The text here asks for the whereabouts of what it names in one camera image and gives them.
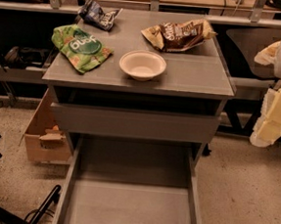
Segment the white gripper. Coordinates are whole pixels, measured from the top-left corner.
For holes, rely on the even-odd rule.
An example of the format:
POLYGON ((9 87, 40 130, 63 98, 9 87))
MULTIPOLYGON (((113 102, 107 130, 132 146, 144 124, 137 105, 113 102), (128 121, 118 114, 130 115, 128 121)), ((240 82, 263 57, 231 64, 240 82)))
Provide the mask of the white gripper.
MULTIPOLYGON (((280 42, 274 42, 259 51, 255 62, 260 65, 273 65, 280 42)), ((253 128, 250 142, 253 146, 266 148, 281 137, 281 88, 276 91, 269 89, 264 95, 261 115, 253 128)))

